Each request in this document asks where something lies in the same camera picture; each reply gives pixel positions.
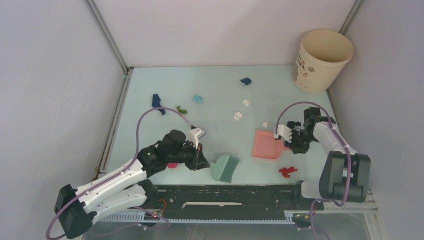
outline wall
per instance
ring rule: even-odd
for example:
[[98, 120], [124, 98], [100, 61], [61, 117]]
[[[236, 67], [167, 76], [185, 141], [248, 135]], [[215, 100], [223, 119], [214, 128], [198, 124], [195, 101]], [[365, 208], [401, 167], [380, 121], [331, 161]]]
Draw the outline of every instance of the wall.
[[354, 0], [98, 0], [132, 67], [293, 64], [302, 36], [338, 31]]
[[371, 157], [371, 188], [392, 240], [423, 239], [424, 1], [365, 1], [352, 61], [330, 92], [349, 143]]
[[123, 73], [82, 0], [3, 0], [0, 22], [1, 239], [41, 240], [93, 177]]

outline green brush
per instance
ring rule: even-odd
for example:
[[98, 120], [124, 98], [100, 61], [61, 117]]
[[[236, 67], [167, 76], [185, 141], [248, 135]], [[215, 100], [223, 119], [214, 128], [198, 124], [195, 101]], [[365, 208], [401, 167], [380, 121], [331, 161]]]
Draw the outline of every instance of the green brush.
[[220, 156], [215, 163], [210, 162], [210, 166], [213, 167], [212, 178], [216, 181], [231, 183], [234, 170], [239, 162], [237, 157], [231, 155]]

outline table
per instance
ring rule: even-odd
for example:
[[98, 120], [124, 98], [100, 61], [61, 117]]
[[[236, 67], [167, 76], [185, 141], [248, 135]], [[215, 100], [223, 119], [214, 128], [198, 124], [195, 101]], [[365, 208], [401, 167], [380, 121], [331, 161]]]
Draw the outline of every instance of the table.
[[[210, 162], [221, 155], [240, 159], [232, 183], [236, 185], [293, 184], [298, 180], [318, 181], [327, 156], [319, 143], [311, 143], [307, 154], [284, 151], [278, 160], [252, 157], [255, 130], [272, 131], [283, 109], [295, 102], [311, 101], [323, 106], [334, 117], [326, 92], [306, 93], [292, 83], [293, 65], [255, 66], [190, 66], [190, 67], [136, 67], [132, 71], [117, 132], [108, 159], [111, 172], [136, 152], [135, 131], [139, 117], [152, 106], [152, 95], [158, 94], [161, 105], [186, 109], [186, 117], [195, 125], [205, 128], [207, 135], [200, 142]], [[240, 82], [252, 79], [250, 85]], [[192, 100], [200, 95], [203, 103]], [[242, 101], [250, 102], [245, 106]], [[309, 105], [290, 109], [281, 119], [303, 122], [303, 111]], [[236, 121], [235, 112], [243, 117]], [[262, 126], [266, 121], [268, 128]], [[140, 126], [140, 148], [161, 140], [172, 129], [187, 133], [187, 125], [177, 114], [159, 111], [148, 114]], [[279, 169], [294, 166], [297, 172], [284, 178]], [[167, 168], [152, 176], [156, 184], [217, 185], [228, 184], [212, 178], [212, 169], [190, 171], [184, 164]]]

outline trash bin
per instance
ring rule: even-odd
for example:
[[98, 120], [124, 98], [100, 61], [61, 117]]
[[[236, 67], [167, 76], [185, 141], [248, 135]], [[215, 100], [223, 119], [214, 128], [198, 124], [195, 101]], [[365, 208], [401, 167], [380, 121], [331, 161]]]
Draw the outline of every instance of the trash bin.
[[342, 34], [327, 29], [310, 31], [300, 43], [293, 83], [307, 93], [323, 92], [353, 54], [354, 46]]

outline purple cable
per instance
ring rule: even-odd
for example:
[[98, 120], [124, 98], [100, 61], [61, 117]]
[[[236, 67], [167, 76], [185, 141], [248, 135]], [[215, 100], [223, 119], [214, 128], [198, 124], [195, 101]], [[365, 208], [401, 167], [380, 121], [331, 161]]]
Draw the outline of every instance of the purple cable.
[[[299, 105], [299, 104], [310, 104], [310, 105], [314, 105], [314, 106], [320, 108], [325, 113], [325, 115], [328, 118], [328, 127], [331, 129], [331, 132], [334, 134], [334, 136], [337, 138], [337, 140], [339, 141], [339, 143], [343, 146], [344, 150], [346, 151], [346, 155], [347, 155], [347, 177], [346, 177], [346, 187], [345, 187], [345, 190], [344, 190], [343, 198], [341, 200], [341, 203], [338, 203], [338, 202], [336, 202], [333, 199], [331, 200], [337, 206], [342, 207], [342, 206], [345, 205], [346, 201], [348, 200], [349, 187], [351, 185], [351, 178], [350, 178], [350, 176], [351, 176], [351, 172], [352, 172], [352, 159], [351, 159], [351, 153], [349, 151], [349, 148], [347, 146], [347, 143], [345, 143], [345, 141], [343, 141], [342, 137], [339, 135], [339, 133], [336, 131], [336, 129], [333, 128], [333, 123], [331, 122], [331, 118], [330, 118], [329, 112], [325, 108], [323, 108], [321, 105], [316, 104], [316, 103], [311, 102], [311, 101], [298, 101], [298, 102], [295, 102], [293, 104], [290, 104], [278, 116], [278, 120], [277, 120], [277, 123], [275, 125], [275, 134], [276, 135], [278, 134], [278, 125], [280, 123], [280, 119], [283, 116], [283, 114], [286, 113], [287, 110], [289, 110], [291, 107], [296, 106], [296, 105]], [[315, 237], [316, 240], [318, 239], [317, 238], [317, 233], [316, 233], [316, 230], [318, 230], [318, 231], [321, 231], [327, 237], [327, 239], [330, 239], [330, 237], [327, 235], [327, 233], [325, 233], [323, 230], [321, 230], [319, 228], [316, 229], [314, 227], [314, 215], [313, 215], [313, 212], [314, 212], [314, 205], [315, 205], [316, 202], [317, 202], [316, 199], [314, 199], [312, 201], [312, 204], [310, 205], [310, 211], [309, 211], [309, 215], [310, 215], [310, 226], [311, 226], [311, 229], [312, 229], [312, 232], [313, 232], [313, 236]]]
[[[128, 164], [128, 166], [126, 166], [123, 170], [122, 170], [122, 172], [125, 172], [126, 170], [128, 170], [133, 164], [134, 164], [134, 162], [137, 160], [137, 154], [139, 153], [139, 129], [140, 129], [140, 123], [142, 122], [142, 119], [148, 114], [148, 113], [150, 113], [150, 112], [152, 112], [152, 111], [154, 111], [154, 110], [160, 110], [160, 109], [164, 109], [164, 110], [168, 110], [168, 111], [171, 111], [171, 112], [174, 112], [174, 113], [176, 113], [176, 114], [178, 114], [182, 119], [184, 119], [184, 121], [186, 122], [186, 123], [188, 123], [191, 127], [193, 127], [193, 124], [185, 117], [185, 116], [183, 116], [181, 113], [179, 113], [177, 110], [174, 110], [174, 109], [172, 109], [172, 108], [169, 108], [169, 107], [163, 107], [163, 106], [161, 106], [161, 107], [155, 107], [155, 108], [151, 108], [151, 109], [149, 109], [149, 110], [147, 110], [145, 113], [143, 113], [143, 115], [141, 115], [141, 117], [140, 117], [140, 119], [138, 120], [138, 123], [137, 123], [137, 128], [136, 128], [136, 130], [135, 130], [135, 155], [134, 155], [134, 157], [132, 158], [132, 161]], [[115, 173], [114, 175], [112, 175], [112, 176], [110, 176], [110, 177], [108, 177], [108, 178], [106, 178], [105, 180], [103, 180], [103, 181], [101, 181], [101, 182], [99, 182], [99, 183], [97, 183], [96, 185], [93, 185], [92, 187], [90, 187], [89, 189], [87, 189], [87, 190], [85, 190], [84, 192], [81, 192], [80, 194], [78, 194], [76, 197], [74, 197], [74, 198], [72, 198], [72, 200], [70, 200], [67, 204], [65, 204], [57, 213], [56, 213], [56, 215], [53, 217], [53, 219], [51, 220], [51, 222], [50, 222], [50, 224], [48, 225], [48, 227], [47, 227], [47, 230], [45, 231], [45, 238], [47, 239], [47, 240], [58, 240], [58, 239], [61, 239], [61, 238], [63, 238], [63, 237], [65, 237], [65, 233], [64, 234], [62, 234], [62, 235], [60, 235], [60, 236], [57, 236], [57, 237], [51, 237], [50, 236], [50, 232], [52, 231], [52, 227], [53, 227], [53, 224], [56, 222], [56, 220], [58, 220], [58, 218], [59, 218], [59, 216], [65, 211], [65, 209], [66, 208], [68, 208], [71, 204], [73, 204], [76, 200], [78, 200], [79, 198], [81, 198], [82, 196], [84, 196], [85, 194], [86, 194], [86, 192], [91, 192], [91, 191], [93, 191], [94, 189], [96, 189], [96, 188], [98, 188], [98, 187], [100, 187], [101, 185], [103, 185], [103, 184], [105, 184], [105, 183], [107, 183], [107, 182], [109, 182], [109, 181], [111, 181], [112, 179], [114, 179], [114, 178], [116, 178], [116, 177], [118, 177], [118, 176], [120, 176], [121, 175], [121, 173], [120, 172], [117, 172], [117, 173]]]
[[141, 210], [141, 211], [143, 211], [145, 213], [148, 213], [148, 214], [150, 214], [152, 216], [157, 216], [158, 218], [160, 218], [163, 221], [165, 221], [168, 225], [166, 227], [151, 227], [151, 226], [143, 225], [141, 223], [140, 224], [139, 223], [134, 223], [134, 224], [128, 224], [128, 225], [122, 226], [122, 227], [120, 227], [118, 229], [115, 229], [115, 230], [113, 230], [111, 232], [108, 232], [108, 233], [100, 233], [99, 234], [99, 233], [95, 233], [95, 232], [92, 232], [92, 231], [89, 231], [88, 233], [91, 234], [91, 235], [93, 235], [93, 236], [95, 236], [95, 237], [104, 237], [104, 236], [108, 236], [108, 235], [112, 235], [114, 233], [117, 233], [117, 232], [119, 232], [119, 231], [121, 231], [123, 229], [130, 228], [130, 227], [136, 227], [136, 226], [137, 227], [138, 226], [140, 226], [140, 227], [143, 226], [144, 228], [152, 229], [152, 230], [157, 230], [157, 231], [159, 231], [159, 230], [167, 230], [167, 229], [169, 229], [171, 227], [170, 221], [168, 221], [168, 219], [164, 218], [163, 216], [160, 216], [158, 214], [155, 214], [155, 213], [153, 213], [151, 211], [148, 211], [148, 210], [146, 210], [144, 208], [141, 208], [139, 206], [134, 206], [133, 208], [136, 208], [138, 210]]

